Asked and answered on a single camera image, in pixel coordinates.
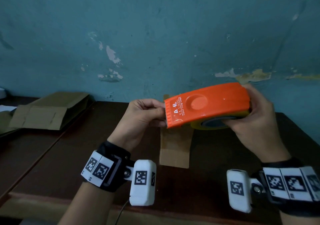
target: cardboard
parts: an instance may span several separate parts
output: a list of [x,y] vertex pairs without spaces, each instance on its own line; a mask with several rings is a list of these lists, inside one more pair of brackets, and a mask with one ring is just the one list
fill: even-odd
[[60,130],[87,107],[89,94],[56,92],[28,105],[19,105],[9,127]]
[[10,113],[10,111],[6,110],[0,112],[0,137],[18,130],[18,128],[9,127],[11,119],[12,113]]
[[[165,94],[163,99],[167,98],[170,96]],[[193,131],[190,125],[171,129],[162,128],[159,164],[188,169]]]

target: right hand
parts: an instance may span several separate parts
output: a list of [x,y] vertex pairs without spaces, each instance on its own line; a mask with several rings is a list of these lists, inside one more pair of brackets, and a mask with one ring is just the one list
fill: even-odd
[[285,161],[291,155],[280,138],[273,104],[252,85],[245,87],[251,99],[252,112],[243,119],[223,122],[237,135],[242,144],[263,163]]

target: black cable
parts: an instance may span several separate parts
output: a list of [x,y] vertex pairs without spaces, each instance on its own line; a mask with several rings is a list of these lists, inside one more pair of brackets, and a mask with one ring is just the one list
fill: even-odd
[[120,218],[120,215],[121,215],[123,209],[125,208],[125,206],[126,206],[126,204],[127,204],[128,202],[129,202],[129,200],[127,200],[126,203],[125,203],[125,204],[123,205],[123,207],[121,208],[121,210],[120,210],[120,212],[119,212],[119,215],[118,215],[118,218],[117,218],[117,220],[116,220],[116,222],[115,222],[114,225],[117,225],[117,222],[118,222],[118,220],[119,220],[119,218]]

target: teal wall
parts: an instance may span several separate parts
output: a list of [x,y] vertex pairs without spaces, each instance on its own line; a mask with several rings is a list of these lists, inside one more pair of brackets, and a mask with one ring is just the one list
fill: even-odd
[[320,143],[320,0],[0,0],[0,87],[162,99],[271,72],[256,86]]

